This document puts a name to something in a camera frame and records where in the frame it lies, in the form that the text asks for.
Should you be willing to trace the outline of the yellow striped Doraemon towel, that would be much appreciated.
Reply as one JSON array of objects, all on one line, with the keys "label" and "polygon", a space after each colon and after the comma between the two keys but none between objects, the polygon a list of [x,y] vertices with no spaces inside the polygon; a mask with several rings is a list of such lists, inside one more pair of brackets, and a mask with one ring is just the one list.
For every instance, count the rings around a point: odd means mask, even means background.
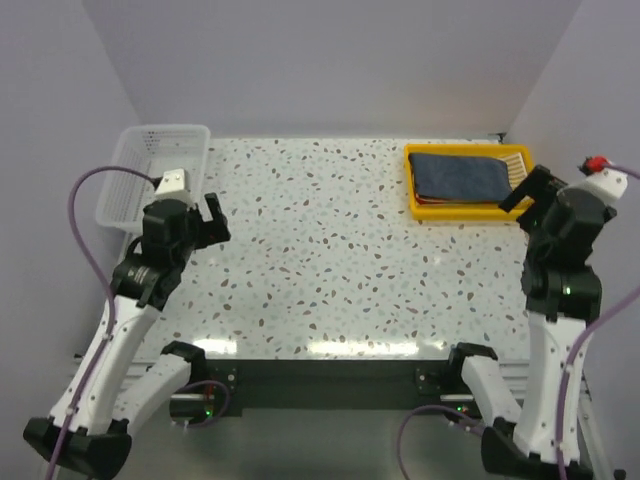
[{"label": "yellow striped Doraemon towel", "polygon": [[527,177],[528,170],[521,153],[505,155],[499,157],[507,167],[508,183],[512,190],[515,190]]}]

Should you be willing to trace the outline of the dark grey towel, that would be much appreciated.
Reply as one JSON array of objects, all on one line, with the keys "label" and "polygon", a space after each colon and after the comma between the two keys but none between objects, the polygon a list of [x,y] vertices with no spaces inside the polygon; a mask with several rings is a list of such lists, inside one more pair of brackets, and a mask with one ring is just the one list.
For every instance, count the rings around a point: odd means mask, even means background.
[{"label": "dark grey towel", "polygon": [[512,192],[508,167],[498,159],[428,153],[411,153],[408,159],[419,197],[500,203]]}]

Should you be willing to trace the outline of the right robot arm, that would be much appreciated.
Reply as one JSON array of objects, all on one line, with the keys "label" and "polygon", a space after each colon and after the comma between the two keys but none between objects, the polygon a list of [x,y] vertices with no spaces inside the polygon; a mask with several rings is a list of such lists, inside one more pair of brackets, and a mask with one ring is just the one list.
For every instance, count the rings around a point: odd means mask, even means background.
[{"label": "right robot arm", "polygon": [[587,260],[616,210],[628,180],[603,158],[590,158],[584,179],[568,184],[537,166],[500,203],[505,212],[524,198],[518,217],[528,236],[521,287],[528,313],[530,360],[523,401],[507,388],[495,351],[460,343],[445,379],[470,391],[484,422],[486,472],[519,479],[591,479],[582,465],[578,407],[587,330],[601,311],[602,283]]}]

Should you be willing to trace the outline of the red patterned towel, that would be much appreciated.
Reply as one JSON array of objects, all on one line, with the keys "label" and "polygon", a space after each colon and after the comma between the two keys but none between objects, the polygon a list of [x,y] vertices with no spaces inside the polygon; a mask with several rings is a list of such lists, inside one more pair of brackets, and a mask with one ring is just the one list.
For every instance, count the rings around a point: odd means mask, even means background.
[{"label": "red patterned towel", "polygon": [[421,205],[429,205],[429,204],[448,204],[451,203],[451,200],[443,199],[443,198],[431,198],[431,197],[421,197],[416,196],[416,202]]}]

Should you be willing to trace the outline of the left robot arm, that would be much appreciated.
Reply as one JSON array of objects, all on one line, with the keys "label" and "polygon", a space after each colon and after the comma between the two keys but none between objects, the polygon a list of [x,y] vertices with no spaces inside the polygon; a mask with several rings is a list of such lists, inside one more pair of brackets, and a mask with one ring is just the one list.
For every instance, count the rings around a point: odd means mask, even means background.
[{"label": "left robot arm", "polygon": [[216,194],[204,197],[211,217],[178,199],[156,200],[143,230],[115,267],[103,318],[76,374],[45,417],[27,422],[24,440],[51,469],[113,479],[134,435],[173,394],[214,384],[203,349],[180,341],[128,389],[122,384],[144,337],[181,283],[191,254],[231,238]]}]

